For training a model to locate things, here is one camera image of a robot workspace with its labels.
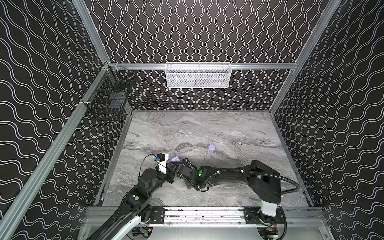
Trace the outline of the purple earbud charging case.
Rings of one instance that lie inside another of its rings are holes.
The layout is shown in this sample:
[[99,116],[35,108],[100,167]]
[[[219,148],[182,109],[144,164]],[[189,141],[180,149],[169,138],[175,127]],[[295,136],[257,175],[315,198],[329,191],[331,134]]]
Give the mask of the purple earbud charging case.
[[209,144],[208,149],[213,152],[216,150],[216,146],[214,144]]

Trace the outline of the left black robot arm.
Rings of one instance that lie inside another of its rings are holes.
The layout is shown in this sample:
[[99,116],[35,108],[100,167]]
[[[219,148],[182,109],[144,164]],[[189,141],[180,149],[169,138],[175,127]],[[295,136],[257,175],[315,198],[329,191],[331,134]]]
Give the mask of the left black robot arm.
[[90,237],[89,240],[122,240],[134,227],[146,221],[150,198],[165,182],[172,183],[175,175],[158,168],[146,169],[138,183],[123,197],[117,210]]

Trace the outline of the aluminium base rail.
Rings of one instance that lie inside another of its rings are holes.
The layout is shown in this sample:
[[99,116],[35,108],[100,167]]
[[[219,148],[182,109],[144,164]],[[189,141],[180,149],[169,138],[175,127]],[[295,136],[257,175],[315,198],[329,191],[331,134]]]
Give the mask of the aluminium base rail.
[[[284,207],[288,225],[323,226],[319,208]],[[255,227],[256,207],[154,207],[151,225],[155,227]]]

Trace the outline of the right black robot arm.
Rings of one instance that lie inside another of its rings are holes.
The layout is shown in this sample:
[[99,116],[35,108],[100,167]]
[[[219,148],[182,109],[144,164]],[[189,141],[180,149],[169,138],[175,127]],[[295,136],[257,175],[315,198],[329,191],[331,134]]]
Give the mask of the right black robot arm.
[[261,200],[261,215],[269,218],[277,215],[278,204],[281,203],[282,176],[260,161],[238,168],[197,168],[191,164],[169,168],[198,191],[208,191],[217,185],[247,185]]

